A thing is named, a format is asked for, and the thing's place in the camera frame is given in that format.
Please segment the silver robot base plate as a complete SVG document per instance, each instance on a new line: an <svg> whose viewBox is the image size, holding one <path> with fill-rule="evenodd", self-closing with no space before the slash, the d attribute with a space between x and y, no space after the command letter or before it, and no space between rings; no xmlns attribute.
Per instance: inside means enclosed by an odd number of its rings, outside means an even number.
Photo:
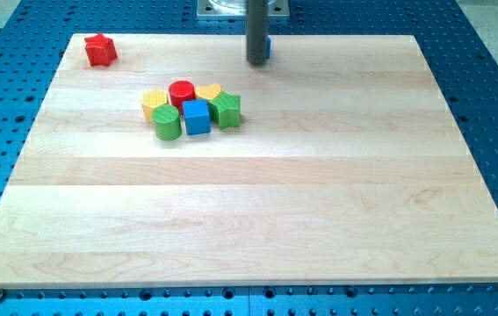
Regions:
<svg viewBox="0 0 498 316"><path fill-rule="evenodd" d="M290 16L288 0L266 0L268 17L287 20ZM246 0L195 0L198 20L243 20L246 18Z"/></svg>

